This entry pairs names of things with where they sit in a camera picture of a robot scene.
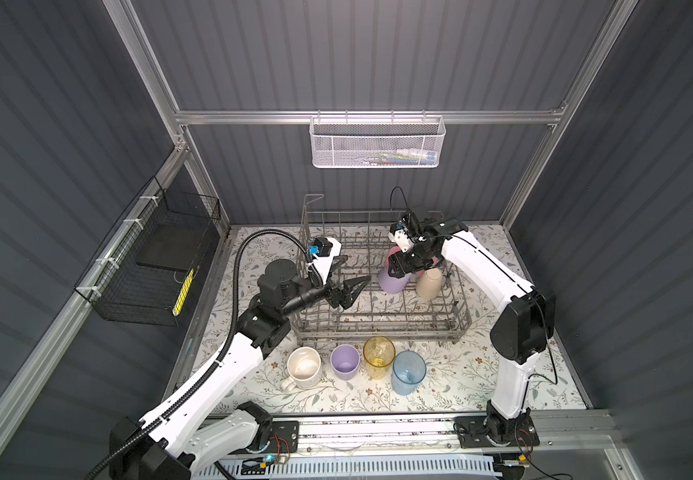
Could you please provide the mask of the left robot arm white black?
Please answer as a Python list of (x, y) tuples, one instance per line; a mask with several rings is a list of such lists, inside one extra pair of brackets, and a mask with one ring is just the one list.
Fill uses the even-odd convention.
[[(242, 255), (252, 241), (268, 235), (290, 240), (300, 250), (306, 270), (300, 271), (292, 260), (272, 261), (258, 277), (258, 293), (241, 310)], [(344, 261), (342, 244), (333, 237), (320, 236), (303, 244), (274, 228), (246, 237), (232, 267), (232, 318), (226, 341), (160, 405), (136, 421), (118, 422), (110, 433), (108, 456), (88, 472), (88, 478), (106, 471), (112, 479), (190, 479), (234, 451), (264, 446), (272, 434), (272, 416), (252, 402), (218, 422), (206, 425), (204, 420), (288, 336), (292, 315), (322, 301), (334, 309), (348, 309), (356, 302), (371, 278), (354, 277), (337, 284), (330, 272)]]

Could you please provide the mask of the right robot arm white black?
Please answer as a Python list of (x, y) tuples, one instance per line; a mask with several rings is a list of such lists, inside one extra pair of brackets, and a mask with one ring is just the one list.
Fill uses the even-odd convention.
[(464, 273), (497, 308), (490, 329), (499, 355), (496, 386), (486, 404), (484, 433), (506, 446), (529, 427), (526, 395), (530, 380), (554, 332), (555, 297), (539, 291), (492, 255), (456, 219), (422, 219), (407, 210), (390, 226), (388, 238), (400, 250), (389, 256), (388, 273), (400, 278), (448, 262)]

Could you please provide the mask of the blue transparent cup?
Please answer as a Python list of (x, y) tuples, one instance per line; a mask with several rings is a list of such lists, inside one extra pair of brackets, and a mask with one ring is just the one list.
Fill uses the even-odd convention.
[(402, 351), (392, 363), (392, 390), (401, 396), (412, 394), (420, 386), (426, 373), (426, 363), (417, 352)]

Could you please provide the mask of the beige plastic cup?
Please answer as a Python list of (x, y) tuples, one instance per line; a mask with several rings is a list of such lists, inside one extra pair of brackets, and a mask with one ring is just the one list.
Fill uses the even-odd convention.
[(445, 283), (445, 276), (439, 268), (431, 268), (421, 272), (416, 280), (416, 295), (425, 301), (438, 296)]

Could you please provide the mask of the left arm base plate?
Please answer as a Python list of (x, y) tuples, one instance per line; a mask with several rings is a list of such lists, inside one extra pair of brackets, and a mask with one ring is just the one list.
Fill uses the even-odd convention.
[(294, 453), (298, 451), (298, 436), (300, 422), (274, 420), (268, 425), (260, 426), (250, 445), (232, 451), (232, 455), (274, 454), (278, 449), (281, 449), (282, 453)]

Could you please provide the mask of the yellow transparent cup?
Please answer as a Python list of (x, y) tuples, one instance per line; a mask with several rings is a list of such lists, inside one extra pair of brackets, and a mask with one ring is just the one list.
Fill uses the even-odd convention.
[(390, 374), (396, 349), (393, 342), (385, 336), (372, 336), (362, 348), (365, 370), (372, 380), (382, 379)]

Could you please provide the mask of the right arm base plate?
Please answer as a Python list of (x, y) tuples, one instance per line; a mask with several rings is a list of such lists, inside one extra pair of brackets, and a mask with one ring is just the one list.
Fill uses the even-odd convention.
[(458, 416), (453, 420), (453, 432), (462, 448), (519, 446), (531, 449), (540, 444), (529, 414), (506, 420), (495, 414)]

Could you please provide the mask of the large lilac plastic cup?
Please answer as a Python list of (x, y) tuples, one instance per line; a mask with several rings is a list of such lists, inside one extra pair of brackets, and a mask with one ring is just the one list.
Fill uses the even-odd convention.
[(389, 274), (389, 269), (384, 267), (378, 274), (378, 285), (386, 294), (400, 294), (412, 278), (411, 274), (406, 274), (402, 278), (393, 277)]

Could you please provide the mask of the white ceramic mug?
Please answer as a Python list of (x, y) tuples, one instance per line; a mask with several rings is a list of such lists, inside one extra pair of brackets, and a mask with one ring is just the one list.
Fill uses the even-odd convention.
[(290, 392), (294, 388), (314, 388), (322, 380), (322, 358), (314, 348), (300, 347), (294, 350), (286, 362), (286, 368), (288, 378), (280, 384), (283, 392)]

